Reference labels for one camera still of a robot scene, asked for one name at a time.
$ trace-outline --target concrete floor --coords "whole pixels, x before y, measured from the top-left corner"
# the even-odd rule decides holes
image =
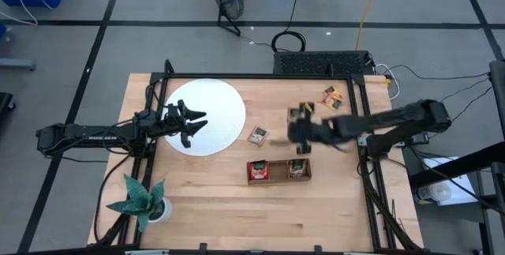
[[[292,1],[245,0],[240,20],[288,21]],[[123,26],[102,27],[106,31],[103,40],[98,39],[101,47],[93,62],[90,51],[100,33],[108,2],[63,0],[54,10],[34,9],[43,26],[10,26],[9,41],[2,41],[0,57],[33,58],[38,68],[35,72],[0,69],[0,92],[12,92],[17,99],[16,111],[3,122],[0,131],[0,253],[17,252],[49,167],[50,161],[35,150],[35,131],[65,121],[86,64],[93,68],[86,73],[91,76],[75,123],[97,125],[117,120],[130,73],[161,71],[166,58],[177,72],[272,71],[273,54],[269,47],[251,45],[212,24],[178,27],[177,23],[168,23],[214,21],[218,13],[214,0],[117,0],[110,19]],[[358,22],[366,2],[298,0],[294,21]],[[488,23],[505,24],[503,0],[478,2]],[[0,10],[26,17],[23,9],[2,5]],[[167,23],[160,27],[132,26],[135,21]],[[440,27],[441,23],[479,24],[469,0],[374,0],[367,21],[392,23],[363,30],[361,48],[370,51],[376,63],[408,65],[422,76],[453,77],[485,73],[488,63],[496,59],[483,29]],[[404,28],[394,23],[412,25]],[[243,35],[266,43],[273,33],[283,30],[258,27],[254,22],[251,26],[254,27],[241,29]],[[306,37],[307,51],[352,50],[357,37],[354,26],[293,30]],[[505,30],[492,30],[492,34],[505,47]],[[285,38],[278,47],[295,50],[298,45],[296,40]],[[475,82],[422,81],[404,69],[394,72],[402,88],[393,102],[395,107],[420,98],[441,99]],[[446,105],[450,114],[456,115],[489,86],[479,84],[449,99]],[[110,108],[107,111],[103,109],[106,105]],[[494,95],[490,92],[423,149],[463,156],[502,141],[498,123]],[[107,158],[104,150],[74,149],[65,155]],[[99,163],[62,162],[31,251],[85,246],[104,170],[105,165]],[[448,216],[451,213],[447,208],[418,206],[417,211],[427,248],[471,254],[471,249],[481,247],[476,223]]]

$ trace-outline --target white container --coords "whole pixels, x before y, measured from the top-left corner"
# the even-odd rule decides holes
[[[163,198],[163,213],[157,219],[149,219],[148,221],[149,221],[149,223],[162,223],[170,218],[173,210],[174,210],[174,207],[172,206],[172,203],[170,203],[170,200],[168,200],[167,198],[164,197]]]
[[[413,199],[419,204],[432,204],[451,199],[451,188],[443,182],[424,186],[412,191]]]

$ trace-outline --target white pot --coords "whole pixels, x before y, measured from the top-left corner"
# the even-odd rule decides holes
[[[149,223],[162,223],[170,218],[170,216],[172,215],[172,211],[174,210],[174,207],[172,206],[172,203],[170,203],[170,200],[168,200],[165,197],[163,198],[163,204],[164,204],[163,214],[158,219],[150,219]]]

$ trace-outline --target wooden table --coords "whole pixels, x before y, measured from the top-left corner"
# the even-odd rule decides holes
[[[150,74],[131,74],[119,120],[126,120],[145,104],[145,87]],[[372,113],[391,109],[384,77],[365,77]],[[188,79],[170,79],[166,96]],[[324,251],[373,251],[365,204],[365,191],[356,172],[357,149],[343,153],[321,144],[312,145],[309,155],[312,180],[277,186],[248,186],[245,163],[259,159],[297,158],[294,145],[285,141],[288,107],[301,101],[322,100],[322,91],[335,84],[346,102],[341,112],[350,114],[345,81],[322,80],[223,80],[232,85],[244,100],[246,120],[239,138],[227,149],[212,156],[181,154],[163,138],[159,139],[151,185],[166,179],[165,195],[174,213],[165,223],[149,225],[142,235],[144,249],[198,249],[202,242],[209,249],[311,251],[321,245]],[[315,119],[335,115],[320,103]],[[254,126],[270,133],[261,148],[247,141]],[[393,148],[390,158],[403,162],[402,153]],[[111,155],[109,171],[122,156]],[[119,214],[106,204],[126,197],[123,173],[130,174],[133,161],[118,168],[109,178],[99,213],[99,236],[103,236]],[[409,180],[403,167],[382,162],[383,178],[390,201],[395,199],[397,218],[406,233],[423,246]],[[382,219],[378,217],[380,227]],[[133,241],[135,219],[131,219],[128,240]],[[380,228],[382,246],[385,233]],[[92,233],[89,242],[94,242]]]

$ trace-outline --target potted plant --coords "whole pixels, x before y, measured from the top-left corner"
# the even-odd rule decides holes
[[[126,215],[137,216],[139,231],[143,232],[148,223],[165,221],[172,213],[172,204],[163,197],[163,183],[152,187],[151,193],[135,179],[125,174],[126,189],[129,199],[107,205],[108,208]]]

